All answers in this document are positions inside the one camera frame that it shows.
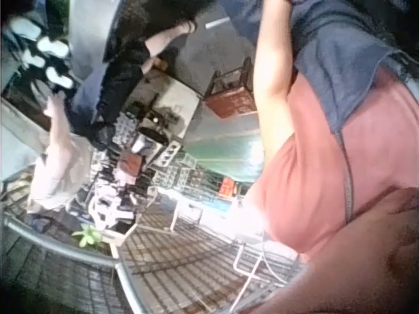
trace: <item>chair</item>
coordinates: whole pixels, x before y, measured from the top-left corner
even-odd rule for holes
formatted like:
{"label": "chair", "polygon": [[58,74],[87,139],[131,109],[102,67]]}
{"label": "chair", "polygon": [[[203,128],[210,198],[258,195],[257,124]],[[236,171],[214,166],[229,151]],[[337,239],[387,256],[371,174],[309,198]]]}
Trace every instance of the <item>chair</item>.
{"label": "chair", "polygon": [[247,57],[238,69],[224,74],[214,72],[204,94],[204,104],[221,119],[254,113],[256,106],[249,87],[252,68],[251,59]]}

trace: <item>pink shirt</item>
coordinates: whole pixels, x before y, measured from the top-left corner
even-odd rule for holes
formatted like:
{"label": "pink shirt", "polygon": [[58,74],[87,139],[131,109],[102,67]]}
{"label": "pink shirt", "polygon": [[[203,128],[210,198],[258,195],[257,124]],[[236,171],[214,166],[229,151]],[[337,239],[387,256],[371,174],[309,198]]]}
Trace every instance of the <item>pink shirt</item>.
{"label": "pink shirt", "polygon": [[[288,102],[295,133],[245,201],[262,211],[272,238],[310,258],[344,226],[344,158],[301,74]],[[355,215],[389,190],[419,186],[419,105],[392,72],[378,70],[343,135]]]}

